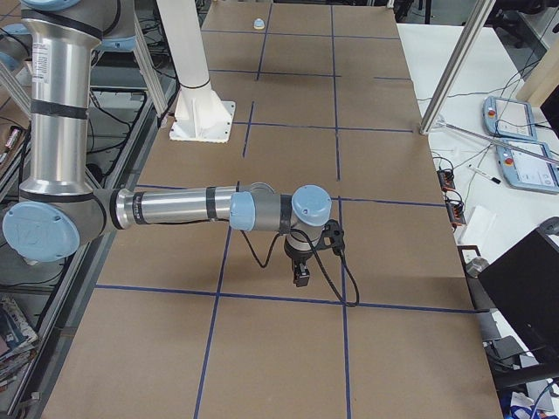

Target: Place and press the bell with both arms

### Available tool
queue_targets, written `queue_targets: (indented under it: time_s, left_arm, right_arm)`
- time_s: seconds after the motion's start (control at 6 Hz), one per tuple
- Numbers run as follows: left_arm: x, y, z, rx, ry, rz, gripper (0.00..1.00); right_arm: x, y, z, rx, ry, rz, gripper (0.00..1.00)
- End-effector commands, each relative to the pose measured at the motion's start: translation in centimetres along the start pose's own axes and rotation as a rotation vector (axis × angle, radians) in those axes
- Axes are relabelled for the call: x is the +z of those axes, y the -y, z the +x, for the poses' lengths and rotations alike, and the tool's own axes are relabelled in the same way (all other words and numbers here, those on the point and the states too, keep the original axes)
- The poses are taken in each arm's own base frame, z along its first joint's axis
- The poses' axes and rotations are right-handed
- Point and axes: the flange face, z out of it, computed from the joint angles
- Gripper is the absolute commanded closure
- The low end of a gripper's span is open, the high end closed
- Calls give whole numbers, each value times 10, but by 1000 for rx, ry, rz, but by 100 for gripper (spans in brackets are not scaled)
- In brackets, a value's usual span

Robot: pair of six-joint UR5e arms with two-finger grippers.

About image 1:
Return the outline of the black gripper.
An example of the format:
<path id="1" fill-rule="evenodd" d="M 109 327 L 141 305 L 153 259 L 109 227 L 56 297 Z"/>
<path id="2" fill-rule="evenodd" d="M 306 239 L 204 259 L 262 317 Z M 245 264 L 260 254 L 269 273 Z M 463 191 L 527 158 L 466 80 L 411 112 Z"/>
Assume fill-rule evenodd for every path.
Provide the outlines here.
<path id="1" fill-rule="evenodd" d="M 292 241 L 290 237 L 285 239 L 284 251 L 292 262 L 293 283 L 296 287 L 305 287 L 310 279 L 307 261 L 311 258 L 311 250 L 308 246 L 302 250 L 299 244 L 292 244 Z"/>

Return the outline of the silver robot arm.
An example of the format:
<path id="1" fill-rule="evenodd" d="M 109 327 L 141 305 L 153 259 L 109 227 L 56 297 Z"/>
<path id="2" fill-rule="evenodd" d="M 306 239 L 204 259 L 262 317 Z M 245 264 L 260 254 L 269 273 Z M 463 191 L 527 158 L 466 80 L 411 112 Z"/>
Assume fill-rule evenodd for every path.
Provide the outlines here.
<path id="1" fill-rule="evenodd" d="M 91 55 L 101 46 L 136 46 L 132 2 L 24 1 L 21 11 L 32 38 L 31 169 L 19 202 L 3 218 L 12 249 L 52 262 L 112 230 L 226 221 L 243 234 L 283 237 L 294 283 L 307 284 L 307 261 L 329 231 L 332 202 L 319 186 L 281 195 L 264 183 L 171 192 L 86 183 Z"/>

